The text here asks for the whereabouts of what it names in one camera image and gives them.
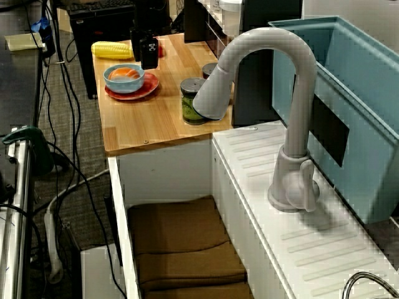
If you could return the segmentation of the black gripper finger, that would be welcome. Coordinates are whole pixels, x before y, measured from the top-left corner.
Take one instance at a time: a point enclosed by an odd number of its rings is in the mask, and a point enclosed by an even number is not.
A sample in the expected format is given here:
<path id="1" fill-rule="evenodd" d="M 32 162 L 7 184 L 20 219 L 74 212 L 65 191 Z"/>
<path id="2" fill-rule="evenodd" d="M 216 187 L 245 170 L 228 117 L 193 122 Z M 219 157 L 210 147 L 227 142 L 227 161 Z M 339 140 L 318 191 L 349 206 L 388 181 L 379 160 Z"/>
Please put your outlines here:
<path id="1" fill-rule="evenodd" d="M 155 37 L 146 37 L 140 41 L 140 62 L 144 70 L 158 67 L 158 40 Z"/>
<path id="2" fill-rule="evenodd" d="M 140 33 L 134 28 L 130 28 L 130 41 L 132 44 L 133 56 L 136 62 L 140 61 Z"/>

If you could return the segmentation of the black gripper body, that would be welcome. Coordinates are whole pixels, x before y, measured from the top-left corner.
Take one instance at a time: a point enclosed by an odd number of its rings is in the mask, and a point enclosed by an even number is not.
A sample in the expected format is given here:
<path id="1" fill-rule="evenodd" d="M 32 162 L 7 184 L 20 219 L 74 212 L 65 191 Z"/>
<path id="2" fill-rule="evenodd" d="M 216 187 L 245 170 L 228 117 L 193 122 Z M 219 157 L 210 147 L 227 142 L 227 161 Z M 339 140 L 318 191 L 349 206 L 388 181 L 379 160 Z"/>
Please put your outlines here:
<path id="1" fill-rule="evenodd" d="M 152 36 L 158 29 L 158 23 L 158 16 L 154 12 L 136 12 L 133 31 L 139 38 Z"/>

